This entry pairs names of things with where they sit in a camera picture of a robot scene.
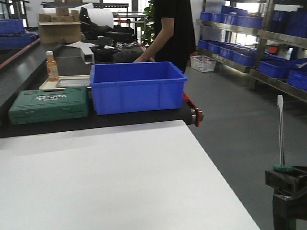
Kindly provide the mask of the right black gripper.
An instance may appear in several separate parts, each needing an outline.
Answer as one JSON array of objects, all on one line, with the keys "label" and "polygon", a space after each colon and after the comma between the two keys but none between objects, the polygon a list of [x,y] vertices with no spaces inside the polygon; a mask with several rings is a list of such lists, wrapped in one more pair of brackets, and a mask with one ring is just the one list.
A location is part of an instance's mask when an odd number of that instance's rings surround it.
[{"label": "right black gripper", "polygon": [[307,168],[294,166],[290,172],[269,170],[265,184],[280,195],[272,197],[275,230],[295,230],[296,220],[307,220]]}]

